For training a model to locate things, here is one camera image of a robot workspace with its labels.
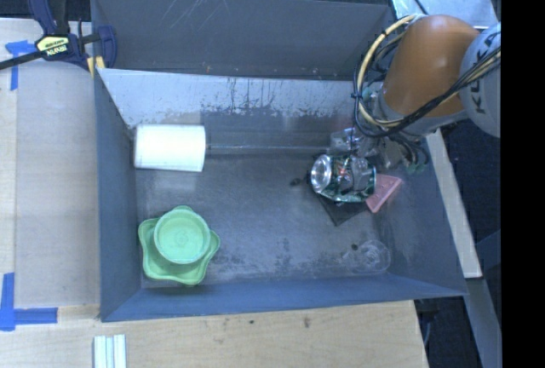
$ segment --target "yellow cable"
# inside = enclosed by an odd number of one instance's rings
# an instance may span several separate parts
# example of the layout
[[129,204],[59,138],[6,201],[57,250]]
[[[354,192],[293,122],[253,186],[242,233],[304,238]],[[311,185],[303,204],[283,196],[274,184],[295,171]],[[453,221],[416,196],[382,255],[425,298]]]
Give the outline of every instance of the yellow cable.
[[[358,90],[361,90],[361,88],[363,87],[365,71],[367,70],[367,66],[370,63],[371,57],[375,53],[375,50],[380,45],[380,43],[388,35],[390,35],[390,33],[397,30],[403,24],[406,24],[406,23],[409,23],[409,22],[413,21],[415,18],[416,18],[416,15],[408,15],[408,16],[406,16],[404,18],[401,18],[401,19],[397,20],[390,27],[388,27],[383,33],[381,33],[381,35],[379,35],[376,38],[376,40],[375,40],[375,42],[373,42],[373,44],[371,44],[369,50],[367,51],[367,54],[364,57],[364,60],[362,61],[361,67],[359,68],[358,80],[357,80]],[[374,124],[374,125],[378,125],[378,126],[383,125],[385,127],[388,127],[388,126],[394,126],[394,125],[399,123],[399,120],[391,120],[391,121],[383,121],[382,120],[381,121],[381,120],[374,119],[369,113],[367,113],[367,111],[365,111],[365,107],[364,107],[364,105],[362,103],[359,103],[359,112],[361,113],[362,117],[364,117],[364,119],[368,123],[371,123],[371,124]]]

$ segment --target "wooden table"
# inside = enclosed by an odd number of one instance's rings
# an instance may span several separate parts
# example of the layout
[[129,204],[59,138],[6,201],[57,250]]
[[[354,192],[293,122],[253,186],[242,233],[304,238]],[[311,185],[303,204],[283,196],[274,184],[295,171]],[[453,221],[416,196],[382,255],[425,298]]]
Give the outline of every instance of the wooden table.
[[[2,49],[19,38],[37,39],[40,29],[32,23],[0,19]],[[16,33],[17,27],[25,30]],[[9,57],[0,50],[0,60]],[[12,273],[16,265],[17,90],[9,83],[9,70],[0,72],[0,273]],[[464,275],[478,277],[479,261],[443,141],[435,134],[428,144]],[[428,366],[412,301],[119,323],[101,323],[98,313],[96,304],[65,306],[57,324],[0,331],[0,366],[92,366],[94,337],[119,334],[126,336],[131,368]]]

